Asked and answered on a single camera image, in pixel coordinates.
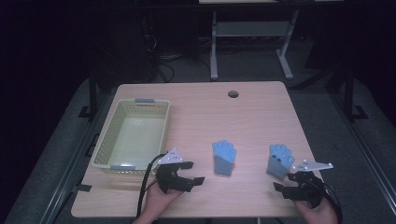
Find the grey metal desk frame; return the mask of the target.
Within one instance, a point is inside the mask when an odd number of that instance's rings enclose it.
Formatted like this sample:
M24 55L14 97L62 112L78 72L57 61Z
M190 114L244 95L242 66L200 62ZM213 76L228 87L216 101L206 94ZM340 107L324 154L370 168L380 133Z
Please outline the grey metal desk frame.
M276 50L276 57L286 79L294 79L286 53L294 31L299 10L292 12L288 21L217 21L217 12L212 13L210 78L219 78L217 60L217 39L219 37L283 37L284 44Z

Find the pale yellow plastic basket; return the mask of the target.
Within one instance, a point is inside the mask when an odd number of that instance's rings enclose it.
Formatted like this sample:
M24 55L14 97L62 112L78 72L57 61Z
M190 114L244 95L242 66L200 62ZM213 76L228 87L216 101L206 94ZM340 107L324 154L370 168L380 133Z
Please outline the pale yellow plastic basket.
M170 103L119 100L102 132L92 166L111 174L141 175L165 152Z

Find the black rail bracket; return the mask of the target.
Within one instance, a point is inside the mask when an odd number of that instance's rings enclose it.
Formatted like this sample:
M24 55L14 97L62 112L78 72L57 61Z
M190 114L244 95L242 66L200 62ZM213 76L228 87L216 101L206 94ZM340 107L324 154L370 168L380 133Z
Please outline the black rail bracket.
M99 138L99 134L96 133L96 134L93 136L91 142L89 143L89 145L88 145L88 147L87 147L87 150L86 150L86 152L85 152L85 156L86 156L86 157L90 157L90 156L92 155L92 153L93 153L93 151L94 151L94 149L95 149L95 147L96 147L98 138Z

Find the blue glove with dark dots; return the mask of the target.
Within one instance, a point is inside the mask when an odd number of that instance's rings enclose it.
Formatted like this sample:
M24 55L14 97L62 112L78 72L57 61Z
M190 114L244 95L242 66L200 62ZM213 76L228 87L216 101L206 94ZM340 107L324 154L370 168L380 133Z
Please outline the blue glove with dark dots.
M270 156L266 172L279 180L283 180L294 164L295 158L286 145L271 145L269 149Z

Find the black metal stand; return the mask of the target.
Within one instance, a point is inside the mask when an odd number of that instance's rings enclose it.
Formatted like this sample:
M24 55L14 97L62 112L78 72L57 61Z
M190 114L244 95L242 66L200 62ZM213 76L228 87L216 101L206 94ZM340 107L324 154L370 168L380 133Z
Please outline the black metal stand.
M367 114L360 105L353 103L354 96L354 77L351 69L345 71L345 88L344 88L344 113L346 118L354 122L356 119L368 119Z
M84 105L79 114L79 118L85 118L89 121L92 121L98 110L98 102L97 102L97 81L96 81L96 71L94 69L91 70L89 78L89 104Z

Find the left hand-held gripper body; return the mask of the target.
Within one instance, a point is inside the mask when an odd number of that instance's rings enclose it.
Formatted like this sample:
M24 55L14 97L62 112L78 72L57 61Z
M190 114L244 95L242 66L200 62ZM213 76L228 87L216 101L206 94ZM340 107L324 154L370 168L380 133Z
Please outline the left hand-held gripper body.
M156 172L156 179L164 193L169 189L190 192L193 188L188 178L177 174L182 162L185 162L184 158L176 148L173 148L158 160L159 167Z

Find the person's left hand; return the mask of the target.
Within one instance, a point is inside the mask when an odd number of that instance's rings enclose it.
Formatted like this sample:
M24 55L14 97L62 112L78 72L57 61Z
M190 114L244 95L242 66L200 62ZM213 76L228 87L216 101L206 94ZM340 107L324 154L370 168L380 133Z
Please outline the person's left hand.
M164 193L157 184L148 189L145 208L141 217L159 217L166 208L183 194L182 191L170 189Z

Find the aluminium rail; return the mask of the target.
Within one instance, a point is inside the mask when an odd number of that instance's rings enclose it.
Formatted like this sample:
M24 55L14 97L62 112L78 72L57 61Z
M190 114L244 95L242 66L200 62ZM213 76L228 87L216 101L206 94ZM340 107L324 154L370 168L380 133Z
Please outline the aluminium rail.
M396 216L396 188L392 186L389 178L380 166L379 160L375 158L372 149L356 124L357 120L368 120L368 115L360 105L353 105L352 114L348 115L344 109L344 102L339 96L336 94L331 94L330 98L337 111L341 114L344 123L351 132L357 145L359 146L361 154L364 158L364 162L372 173L372 176L381 190L386 202L388 203L393 214Z
M40 219L40 224L54 224L60 212L64 208L68 198L72 195L74 188L79 181L82 180L82 175L78 175L78 165L85 157L90 157L93 153L92 144L95 142L98 133L94 132L95 116L97 114L97 97L91 96L89 105L84 105L78 116L88 120L88 127L78 139L78 144L69 163L66 166L64 174L52 194L49 205L47 206L43 217Z

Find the plain blue glove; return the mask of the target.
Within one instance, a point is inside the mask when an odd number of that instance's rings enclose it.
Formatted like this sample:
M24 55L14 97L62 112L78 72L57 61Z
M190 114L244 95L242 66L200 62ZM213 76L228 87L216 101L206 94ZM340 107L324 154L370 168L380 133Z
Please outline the plain blue glove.
M231 176L236 158L236 149L226 140L212 144L214 172L217 175Z

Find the person's right hand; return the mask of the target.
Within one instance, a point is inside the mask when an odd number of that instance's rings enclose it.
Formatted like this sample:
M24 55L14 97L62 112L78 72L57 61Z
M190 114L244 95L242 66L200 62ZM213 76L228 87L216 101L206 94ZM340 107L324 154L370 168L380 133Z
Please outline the person's right hand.
M338 224L337 215L325 198L315 208L309 208L306 202L301 201L293 201L293 204L307 224Z

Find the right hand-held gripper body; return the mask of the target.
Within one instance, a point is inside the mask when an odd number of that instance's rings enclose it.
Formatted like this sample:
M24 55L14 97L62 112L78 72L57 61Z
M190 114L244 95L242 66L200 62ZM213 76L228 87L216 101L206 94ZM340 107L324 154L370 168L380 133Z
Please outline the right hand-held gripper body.
M294 173L300 173L300 179L296 182L297 187L292 191L293 201L306 201L309 208L317 207L324 194L324 184L322 180L315 176L314 171L332 169L331 163L304 160L298 165L293 165Z

